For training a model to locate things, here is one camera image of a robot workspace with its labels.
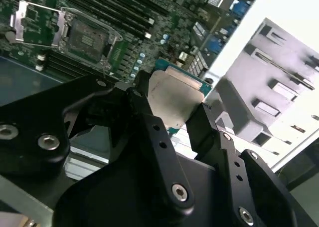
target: screw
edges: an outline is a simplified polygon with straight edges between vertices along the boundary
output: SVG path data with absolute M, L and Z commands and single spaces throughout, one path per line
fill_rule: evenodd
M 57 137 L 51 135 L 43 135 L 38 139 L 38 145 L 47 151 L 53 151 L 59 147 L 60 141 Z
M 139 91 L 137 91 L 137 90 L 134 90 L 133 93 L 134 93 L 135 95 L 139 96 L 139 97 L 142 96 L 141 93 L 140 93 Z
M 243 207 L 239 207 L 239 214 L 241 219 L 249 226 L 254 225 L 254 219 L 251 214 Z
M 99 84 L 100 86 L 104 86 L 104 87 L 106 87 L 106 84 L 105 84 L 105 82 L 104 82 L 104 81 L 98 81 L 98 84 Z
M 171 191 L 173 192 L 176 199 L 178 199 L 179 201 L 185 202 L 187 200 L 188 194 L 183 186 L 175 184 L 173 185 Z
M 255 152 L 251 152 L 250 154 L 251 154 L 256 160 L 258 159 L 258 156 L 256 155 Z
M 13 125 L 0 125 L 0 140 L 12 140 L 19 134 L 18 129 Z
M 231 141 L 231 137 L 230 137 L 228 134 L 224 133 L 224 137 L 225 137 L 227 140 Z

